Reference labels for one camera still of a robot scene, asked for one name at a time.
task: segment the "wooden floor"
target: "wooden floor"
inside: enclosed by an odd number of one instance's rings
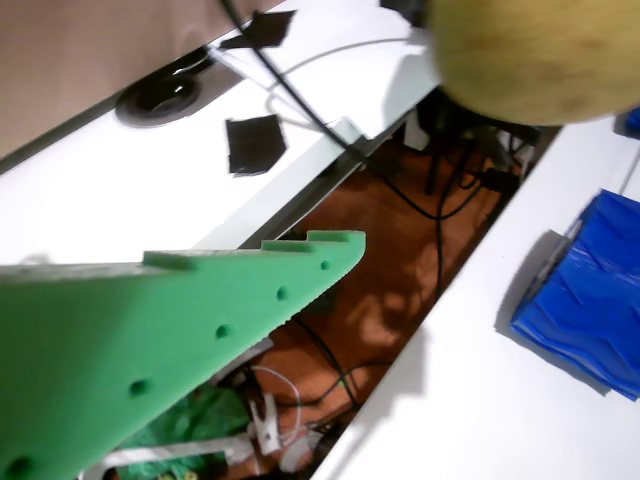
[[[439,191],[451,172],[444,164],[436,194],[426,196],[423,186],[429,158],[387,144],[378,154],[383,162],[399,162],[401,172],[393,179],[405,193],[435,214]],[[445,212],[466,198],[469,191],[453,192]],[[458,215],[444,222],[445,280],[455,275],[484,234],[483,222],[497,196],[481,191]],[[413,211],[369,171],[355,173],[334,191],[297,227],[362,230],[367,251],[362,261],[339,284],[335,309],[329,314],[305,313],[313,328],[335,353],[346,370],[367,361],[393,361],[434,303],[436,282],[435,224]],[[275,348],[259,364],[285,375],[303,398],[321,395],[337,378],[307,333],[288,322],[271,335]],[[364,402],[383,377],[386,367],[362,368],[354,372],[357,399]],[[265,392],[287,396],[290,388],[268,373],[258,376]],[[303,422],[315,421],[350,405],[343,387],[338,387],[318,407],[303,409]],[[281,431],[294,423],[294,410],[283,409]],[[261,458],[262,471],[269,471],[276,458]],[[234,468],[229,478],[255,474],[254,464]]]

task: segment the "black pad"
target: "black pad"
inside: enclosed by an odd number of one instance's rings
[[[257,48],[279,47],[289,31],[289,24],[295,15],[291,12],[253,13],[251,24],[244,30]],[[249,41],[238,35],[220,43],[220,48],[231,50],[234,48],[250,48]]]
[[[287,151],[277,115],[234,122],[227,120],[229,173],[268,172]]]

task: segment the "black cable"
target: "black cable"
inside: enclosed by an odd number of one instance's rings
[[[304,111],[304,113],[309,117],[311,121],[320,129],[322,132],[327,135],[334,143],[340,146],[348,155],[350,155],[354,160],[364,163],[368,168],[370,168],[374,173],[376,173],[382,180],[385,185],[387,185],[396,195],[402,198],[411,208],[416,210],[418,213],[423,215],[424,217],[435,220],[438,218],[437,215],[431,215],[426,212],[422,208],[420,208],[413,200],[407,197],[403,192],[401,192],[398,187],[396,187],[374,163],[369,162],[369,159],[364,155],[361,151],[359,151],[354,146],[347,143],[344,139],[342,139],[339,135],[337,135],[333,130],[327,127],[322,119],[318,117],[318,115],[313,111],[313,109],[300,97],[300,95],[295,91],[295,89],[289,85],[286,79],[282,76],[282,74],[278,71],[276,67],[273,66],[271,61],[264,55],[262,50],[256,46],[256,43],[253,41],[250,35],[247,35],[246,30],[242,26],[242,19],[235,7],[233,6],[232,0],[220,0],[222,7],[225,10],[225,13],[236,27],[238,32],[247,40],[249,47],[256,54],[260,62],[265,66],[267,70],[273,75],[273,77],[278,81],[280,86],[286,90],[286,92],[291,95],[291,98],[295,100],[298,106]],[[441,220],[445,220],[451,217],[453,213],[441,216]]]
[[[438,200],[438,209],[436,212],[436,219],[435,219],[436,254],[438,257],[437,277],[436,277],[436,300],[440,298],[440,295],[442,295],[442,290],[443,290],[442,277],[444,274],[444,252],[443,252],[444,245],[443,245],[443,239],[442,239],[442,221],[444,220],[444,218],[442,215],[442,211],[444,210],[444,204],[447,201],[447,197],[449,196],[451,187],[453,187],[453,184],[455,183],[458,175],[464,172],[464,167],[466,166],[467,162],[471,158],[471,155],[473,154],[474,150],[475,150],[475,145],[473,143],[470,143],[467,146],[466,151],[461,156],[460,161],[456,164],[455,168],[453,169],[453,172],[449,176],[449,179],[447,180],[447,184],[445,185],[444,190],[442,191],[442,195],[440,195],[440,200]],[[467,197],[467,199],[462,203],[462,205],[456,209],[457,211],[455,213],[458,213],[460,210],[462,210],[471,201],[471,199],[473,199],[473,197],[476,196],[476,194],[480,191],[481,188],[482,188],[482,183],[480,184],[480,186],[476,187],[476,189],[473,192],[471,192],[471,195],[469,195],[469,197]]]
[[[346,375],[349,375],[352,372],[354,372],[355,370],[359,370],[361,368],[366,368],[366,367],[388,367],[388,366],[391,365],[391,363],[392,362],[365,362],[365,363],[361,363],[359,365],[356,365],[355,367],[351,367],[345,373],[346,373]],[[320,395],[317,398],[314,398],[313,400],[301,400],[299,403],[296,403],[296,402],[277,402],[277,405],[279,407],[291,407],[291,408],[294,408],[294,407],[315,407],[317,405],[320,405],[320,403],[322,403],[322,401],[325,398],[327,398],[338,387],[338,385],[340,385],[341,383],[343,383],[343,384],[347,383],[346,375],[338,377],[338,379],[322,395]]]
[[[293,320],[298,325],[300,325],[309,334],[309,336],[316,342],[316,344],[320,348],[320,351],[323,352],[323,355],[325,356],[325,358],[329,362],[329,365],[331,365],[334,368],[334,370],[336,372],[338,372],[338,375],[340,376],[340,378],[341,379],[345,378],[346,374],[345,374],[344,370],[342,369],[342,367],[340,366],[340,363],[338,362],[338,359],[333,354],[333,352],[331,351],[329,346],[324,342],[324,340],[322,340],[322,338],[320,338],[320,336],[311,327],[309,327],[306,323],[304,323],[298,317],[293,317]],[[349,373],[349,378],[351,378],[351,381],[353,382],[353,384],[355,386],[356,382],[355,382],[355,379],[353,378],[353,375],[351,373]],[[354,407],[359,407],[360,403],[358,403],[358,401],[356,400],[356,396],[353,394],[353,392],[351,391],[351,387],[349,386],[349,383],[346,382],[346,381],[345,381],[344,388],[347,391],[347,395],[349,395],[349,399],[351,400],[351,404]]]
[[[357,410],[358,410],[357,408],[351,406],[346,410],[343,410],[342,412],[337,413],[333,416],[325,417],[317,422],[309,422],[307,423],[307,428],[309,428],[310,430],[315,430],[316,432],[324,433],[327,427],[329,427],[333,422]]]

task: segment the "blue plastic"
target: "blue plastic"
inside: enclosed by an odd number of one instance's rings
[[[626,127],[631,130],[640,131],[640,108],[636,108],[629,113]]]
[[[613,390],[640,396],[640,203],[602,191],[511,328]]]

